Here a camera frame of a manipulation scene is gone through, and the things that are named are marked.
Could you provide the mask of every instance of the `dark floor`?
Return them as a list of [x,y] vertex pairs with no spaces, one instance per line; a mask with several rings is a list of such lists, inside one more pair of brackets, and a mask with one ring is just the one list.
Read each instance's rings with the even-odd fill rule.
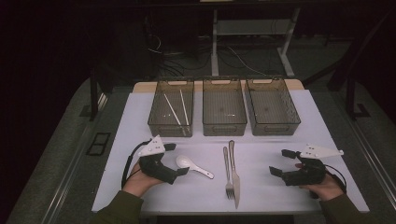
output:
[[[202,38],[202,46],[197,56],[179,52],[168,52],[164,63],[160,63],[161,76],[210,76],[210,45]],[[243,47],[233,42],[244,42]],[[292,39],[288,56],[295,78],[305,80],[326,66],[340,59],[349,43],[334,43],[324,46],[323,37]],[[277,57],[276,46],[281,40],[275,37],[219,42],[219,72],[221,75],[254,74],[248,67],[265,74],[284,76],[282,64]],[[240,57],[236,57],[229,48]],[[326,84],[332,73],[306,85],[325,120],[335,144],[345,151],[343,157],[353,174],[361,193],[373,215],[380,223],[395,223],[396,211],[390,202],[386,185],[378,177],[374,166],[368,162],[363,151],[371,148],[388,172],[389,179],[396,179],[396,127],[371,98],[363,86],[357,88],[356,101],[363,104],[371,117],[357,121],[345,114],[345,89],[330,92]],[[80,112],[90,104],[88,80],[76,92],[64,117],[53,134],[26,186],[8,223],[87,223],[93,216],[91,212],[95,191],[97,190],[106,159],[116,134],[123,106],[127,100],[130,86],[117,86],[107,95],[104,108],[95,121],[81,117]],[[95,133],[111,133],[106,152],[101,157],[85,156]],[[59,202],[51,204],[52,199]],[[233,217],[202,217],[200,223],[235,223]],[[263,222],[263,217],[243,217],[241,223],[324,223],[321,214],[290,217],[274,217],[275,221]],[[158,223],[189,222],[180,217],[158,217]]]

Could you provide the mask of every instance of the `silver knife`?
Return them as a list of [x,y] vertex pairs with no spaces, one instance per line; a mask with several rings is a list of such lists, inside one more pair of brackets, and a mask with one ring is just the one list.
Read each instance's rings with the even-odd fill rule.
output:
[[229,149],[230,149],[230,158],[231,158],[231,169],[233,170],[233,194],[235,199],[235,208],[238,208],[240,194],[241,194],[241,182],[235,170],[235,161],[233,159],[233,145],[234,145],[234,141],[231,140],[229,142]]

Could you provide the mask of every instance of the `pair of chopsticks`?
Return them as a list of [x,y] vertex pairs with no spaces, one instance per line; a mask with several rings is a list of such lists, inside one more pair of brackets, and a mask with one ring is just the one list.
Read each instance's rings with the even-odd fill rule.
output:
[[[177,121],[177,124],[181,126],[180,120],[178,119],[178,117],[177,117],[177,115],[176,115],[176,113],[175,113],[175,110],[173,109],[171,103],[169,102],[168,97],[166,97],[166,94],[165,94],[165,93],[164,93],[163,95],[165,96],[166,102],[168,103],[169,107],[170,107],[171,110],[172,110],[172,113],[173,113],[174,116],[175,116],[175,119],[176,119],[176,121]],[[190,125],[190,124],[189,124],[189,119],[187,119],[186,106],[184,105],[183,92],[181,92],[181,90],[180,90],[180,97],[181,97],[181,103],[183,103],[184,117],[186,118],[186,123],[187,123],[187,125]]]

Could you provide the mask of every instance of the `person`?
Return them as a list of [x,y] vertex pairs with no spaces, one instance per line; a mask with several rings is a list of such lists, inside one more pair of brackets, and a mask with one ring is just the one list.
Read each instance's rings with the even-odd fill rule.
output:
[[[143,174],[139,163],[134,165],[126,184],[111,203],[97,212],[91,224],[101,223],[139,223],[142,197],[151,187],[161,184],[162,181]],[[320,206],[326,221],[329,224],[376,224],[377,221],[370,214],[359,212],[355,204],[341,190],[336,181],[326,175],[317,185],[300,186],[309,189],[320,198]]]

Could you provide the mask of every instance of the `sleeve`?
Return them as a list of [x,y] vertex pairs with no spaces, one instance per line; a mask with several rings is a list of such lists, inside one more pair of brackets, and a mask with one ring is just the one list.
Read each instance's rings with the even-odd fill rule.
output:
[[142,199],[120,190],[113,201],[107,207],[98,211],[90,223],[138,224],[142,204]]
[[370,213],[361,213],[346,194],[320,202],[323,215],[332,224],[377,224]]

